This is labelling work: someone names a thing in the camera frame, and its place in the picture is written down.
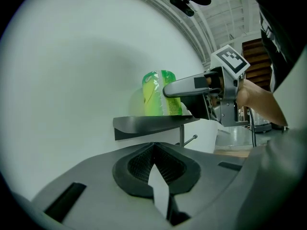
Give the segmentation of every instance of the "black slot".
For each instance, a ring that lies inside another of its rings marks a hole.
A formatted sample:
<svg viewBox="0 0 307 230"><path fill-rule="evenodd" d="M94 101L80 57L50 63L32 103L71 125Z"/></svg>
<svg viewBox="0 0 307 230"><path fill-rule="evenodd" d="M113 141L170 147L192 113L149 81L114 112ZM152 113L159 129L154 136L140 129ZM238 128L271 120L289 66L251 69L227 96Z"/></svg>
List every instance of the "black slot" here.
<svg viewBox="0 0 307 230"><path fill-rule="evenodd" d="M205 77L194 78L194 87L196 89L207 88L207 79Z"/></svg>
<svg viewBox="0 0 307 230"><path fill-rule="evenodd" d="M46 210L45 214L58 222L62 222L72 206L78 200L86 185L72 183Z"/></svg>
<svg viewBox="0 0 307 230"><path fill-rule="evenodd" d="M236 102L234 102L234 112L235 112L235 121L238 122L239 121L239 111L238 111L238 105Z"/></svg>
<svg viewBox="0 0 307 230"><path fill-rule="evenodd" d="M227 168L233 171L240 171L242 168L242 165L235 164L235 163L229 163L229 162L220 162L218 166L221 166L223 168Z"/></svg>
<svg viewBox="0 0 307 230"><path fill-rule="evenodd" d="M201 176L201 167L194 160L161 143L147 143L114 164L114 180L129 195L153 199L148 179L154 164L172 195L189 192Z"/></svg>
<svg viewBox="0 0 307 230"><path fill-rule="evenodd" d="M184 222L190 219L190 216L185 212L180 212L178 210L177 203L172 195L168 198L168 208L166 219L173 225L178 225L181 222Z"/></svg>

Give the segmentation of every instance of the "human hand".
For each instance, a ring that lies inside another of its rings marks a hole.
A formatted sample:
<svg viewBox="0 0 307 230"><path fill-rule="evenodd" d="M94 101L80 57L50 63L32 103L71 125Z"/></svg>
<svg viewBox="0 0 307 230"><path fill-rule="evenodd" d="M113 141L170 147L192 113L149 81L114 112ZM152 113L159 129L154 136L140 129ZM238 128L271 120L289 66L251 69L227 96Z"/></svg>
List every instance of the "human hand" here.
<svg viewBox="0 0 307 230"><path fill-rule="evenodd" d="M224 80L221 77L219 79L220 79L221 89L222 91L224 91ZM212 83L212 79L210 77L207 78L207 83L210 87ZM238 105L238 108L241 108L242 106L246 106L248 104L249 100L248 85L249 81L246 79L241 79L239 81L238 94L236 97L236 103ZM213 106L217 106L219 104L219 100L213 96L211 97L211 102Z"/></svg>

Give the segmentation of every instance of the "black shirt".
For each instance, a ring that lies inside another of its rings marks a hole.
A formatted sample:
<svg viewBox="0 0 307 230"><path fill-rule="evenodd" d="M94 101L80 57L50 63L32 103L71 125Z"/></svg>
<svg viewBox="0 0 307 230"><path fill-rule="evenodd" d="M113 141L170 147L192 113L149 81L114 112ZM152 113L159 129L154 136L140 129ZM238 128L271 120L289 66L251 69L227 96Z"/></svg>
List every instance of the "black shirt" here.
<svg viewBox="0 0 307 230"><path fill-rule="evenodd" d="M272 60L275 89L298 60L307 43L307 0L256 0L263 45Z"/></svg>

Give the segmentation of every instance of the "gray plastic surface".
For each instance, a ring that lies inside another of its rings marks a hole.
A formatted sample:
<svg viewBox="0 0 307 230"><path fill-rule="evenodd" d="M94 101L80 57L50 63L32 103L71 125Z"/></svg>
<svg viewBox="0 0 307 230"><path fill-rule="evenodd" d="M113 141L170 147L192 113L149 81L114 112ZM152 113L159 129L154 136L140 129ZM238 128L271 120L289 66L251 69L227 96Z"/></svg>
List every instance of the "gray plastic surface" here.
<svg viewBox="0 0 307 230"><path fill-rule="evenodd" d="M203 82L204 88L195 88L194 78L204 78L204 73L179 79L175 82L169 83L163 88L166 97L180 97L199 94L209 94L210 88L207 81Z"/></svg>
<svg viewBox="0 0 307 230"><path fill-rule="evenodd" d="M183 124L198 121L191 115L175 116L127 116L113 118L113 127L124 133L146 134L165 129L178 128Z"/></svg>
<svg viewBox="0 0 307 230"><path fill-rule="evenodd" d="M193 151L163 143L201 166L201 177L185 194L176 195L180 211L191 218L172 227L153 201L122 191L112 176L121 157L143 144L89 158L47 185L33 200L45 210L72 182L87 185L63 221L73 229L254 229L270 218L299 185L307 168L306 130L288 131L244 160ZM221 161L243 165L227 169Z"/></svg>
<svg viewBox="0 0 307 230"><path fill-rule="evenodd" d="M211 203L238 174L238 171L220 167L218 164L221 161L235 164L244 162L242 158L162 144L202 164L201 178L193 189L176 196L180 211L192 217ZM169 228L170 224L158 212L152 200L128 195L113 179L112 167L115 162L141 147L143 144L84 160L47 185L34 198L34 205L45 210L72 182L79 182L87 187L64 219L64 225L74 229Z"/></svg>

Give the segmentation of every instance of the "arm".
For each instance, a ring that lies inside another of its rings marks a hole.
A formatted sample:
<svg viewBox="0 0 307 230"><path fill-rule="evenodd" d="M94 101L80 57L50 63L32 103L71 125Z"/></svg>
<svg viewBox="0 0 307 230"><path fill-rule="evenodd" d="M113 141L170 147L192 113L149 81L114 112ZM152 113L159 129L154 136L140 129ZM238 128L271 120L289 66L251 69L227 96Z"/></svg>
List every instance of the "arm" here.
<svg viewBox="0 0 307 230"><path fill-rule="evenodd" d="M276 102L273 93L262 89L249 80L241 80L236 103L238 107L254 109L263 118L281 126L287 126L286 119Z"/></svg>

